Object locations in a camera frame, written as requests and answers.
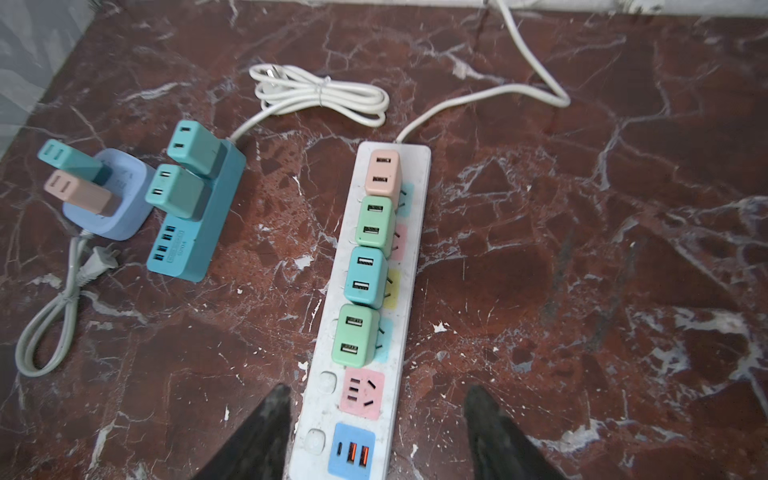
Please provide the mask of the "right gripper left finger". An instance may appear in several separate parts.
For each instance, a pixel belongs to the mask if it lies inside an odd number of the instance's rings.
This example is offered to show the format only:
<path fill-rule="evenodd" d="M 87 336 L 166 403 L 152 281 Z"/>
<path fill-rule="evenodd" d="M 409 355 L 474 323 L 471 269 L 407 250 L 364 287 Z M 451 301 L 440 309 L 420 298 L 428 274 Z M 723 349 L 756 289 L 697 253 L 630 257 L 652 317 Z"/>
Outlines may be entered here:
<path fill-rule="evenodd" d="M 277 384 L 193 479 L 282 479 L 291 427 L 290 393 L 289 386 Z"/>

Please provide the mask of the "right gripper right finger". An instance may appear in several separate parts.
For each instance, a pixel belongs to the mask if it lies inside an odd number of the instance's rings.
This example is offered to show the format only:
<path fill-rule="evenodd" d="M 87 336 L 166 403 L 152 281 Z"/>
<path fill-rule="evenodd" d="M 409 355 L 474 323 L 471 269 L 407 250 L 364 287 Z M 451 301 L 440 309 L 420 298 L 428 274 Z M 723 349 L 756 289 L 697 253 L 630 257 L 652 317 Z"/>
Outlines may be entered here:
<path fill-rule="evenodd" d="M 475 479 L 566 479 L 482 386 L 469 388 L 463 412 Z"/>

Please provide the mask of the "long white power strip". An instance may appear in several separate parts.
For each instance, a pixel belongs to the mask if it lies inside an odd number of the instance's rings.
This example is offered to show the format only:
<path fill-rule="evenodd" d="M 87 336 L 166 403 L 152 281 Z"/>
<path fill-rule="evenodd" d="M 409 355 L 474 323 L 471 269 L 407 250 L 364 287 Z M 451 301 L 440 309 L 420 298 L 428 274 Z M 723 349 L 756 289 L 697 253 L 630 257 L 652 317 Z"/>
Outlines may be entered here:
<path fill-rule="evenodd" d="M 358 148 L 290 479 L 387 475 L 430 167 L 424 145 Z"/>

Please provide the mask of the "green double cube plug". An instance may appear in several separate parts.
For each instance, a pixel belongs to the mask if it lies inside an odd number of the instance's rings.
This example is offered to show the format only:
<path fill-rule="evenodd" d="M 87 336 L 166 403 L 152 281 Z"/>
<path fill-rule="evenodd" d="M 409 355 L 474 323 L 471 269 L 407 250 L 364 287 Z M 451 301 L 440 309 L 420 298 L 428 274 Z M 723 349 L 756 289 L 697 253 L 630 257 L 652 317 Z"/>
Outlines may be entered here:
<path fill-rule="evenodd" d="M 362 368 L 374 357 L 380 313 L 370 307 L 345 304 L 336 327 L 332 360 L 339 365 Z"/>

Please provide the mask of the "teal cube plug of pair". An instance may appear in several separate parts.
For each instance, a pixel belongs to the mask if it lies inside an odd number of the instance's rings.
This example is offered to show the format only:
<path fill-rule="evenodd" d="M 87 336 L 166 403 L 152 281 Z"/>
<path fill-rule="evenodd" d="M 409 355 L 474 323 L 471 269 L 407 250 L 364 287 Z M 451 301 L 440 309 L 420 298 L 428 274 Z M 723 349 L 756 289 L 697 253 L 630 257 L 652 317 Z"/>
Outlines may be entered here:
<path fill-rule="evenodd" d="M 379 310 L 383 305 L 387 274 L 388 260 L 381 250 L 354 247 L 344 287 L 346 299 Z"/>

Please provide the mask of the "teal USB power strip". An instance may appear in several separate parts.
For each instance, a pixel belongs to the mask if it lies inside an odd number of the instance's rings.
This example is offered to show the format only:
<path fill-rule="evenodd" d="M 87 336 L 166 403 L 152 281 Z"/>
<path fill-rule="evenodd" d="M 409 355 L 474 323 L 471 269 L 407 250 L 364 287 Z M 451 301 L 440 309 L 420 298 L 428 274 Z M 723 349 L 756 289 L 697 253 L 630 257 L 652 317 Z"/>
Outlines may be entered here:
<path fill-rule="evenodd" d="M 151 272 L 198 283 L 206 276 L 246 165 L 233 143 L 222 140 L 218 176 L 199 220 L 167 214 L 146 266 Z"/>

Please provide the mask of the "teal cube plug front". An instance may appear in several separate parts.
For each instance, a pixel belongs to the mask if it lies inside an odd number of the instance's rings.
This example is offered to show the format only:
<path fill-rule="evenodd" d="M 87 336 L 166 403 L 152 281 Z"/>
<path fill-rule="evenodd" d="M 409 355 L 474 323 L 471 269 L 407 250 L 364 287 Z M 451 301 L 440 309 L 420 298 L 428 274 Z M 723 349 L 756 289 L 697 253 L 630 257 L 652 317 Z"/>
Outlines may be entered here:
<path fill-rule="evenodd" d="M 145 194 L 145 201 L 181 219 L 199 220 L 210 196 L 208 184 L 184 167 L 161 164 Z"/>

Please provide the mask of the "pink teal cube plug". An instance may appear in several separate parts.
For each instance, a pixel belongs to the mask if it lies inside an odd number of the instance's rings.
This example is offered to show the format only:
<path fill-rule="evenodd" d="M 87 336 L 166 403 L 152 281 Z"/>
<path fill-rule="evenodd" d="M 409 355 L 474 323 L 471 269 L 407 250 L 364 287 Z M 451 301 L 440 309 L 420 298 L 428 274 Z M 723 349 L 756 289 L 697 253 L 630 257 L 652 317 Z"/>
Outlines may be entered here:
<path fill-rule="evenodd" d="M 397 204 L 401 186 L 400 154 L 392 149 L 374 150 L 365 177 L 366 194 L 387 197 Z"/>

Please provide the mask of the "blue square power socket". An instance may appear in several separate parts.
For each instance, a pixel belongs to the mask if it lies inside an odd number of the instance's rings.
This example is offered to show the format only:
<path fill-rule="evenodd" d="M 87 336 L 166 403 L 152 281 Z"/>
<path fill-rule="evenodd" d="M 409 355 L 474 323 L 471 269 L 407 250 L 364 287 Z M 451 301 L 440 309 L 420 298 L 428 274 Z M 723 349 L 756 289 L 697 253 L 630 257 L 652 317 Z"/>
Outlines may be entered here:
<path fill-rule="evenodd" d="M 96 215 L 69 203 L 64 203 L 64 216 L 81 229 L 100 237 L 125 241 L 131 238 L 149 216 L 152 206 L 145 200 L 156 170 L 142 160 L 121 150 L 108 148 L 95 155 L 110 175 L 102 187 L 115 200 L 111 216 Z"/>

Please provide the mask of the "pink cube plug front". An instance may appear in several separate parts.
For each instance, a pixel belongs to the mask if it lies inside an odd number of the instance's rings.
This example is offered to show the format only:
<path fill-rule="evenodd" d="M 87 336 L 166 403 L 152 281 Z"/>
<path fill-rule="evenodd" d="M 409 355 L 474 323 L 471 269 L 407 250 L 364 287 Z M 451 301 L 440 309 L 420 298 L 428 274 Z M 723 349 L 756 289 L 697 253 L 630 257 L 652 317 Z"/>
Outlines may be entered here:
<path fill-rule="evenodd" d="M 62 170 L 51 174 L 44 190 L 64 203 L 105 217 L 113 216 L 122 202 L 121 197 L 106 188 Z"/>

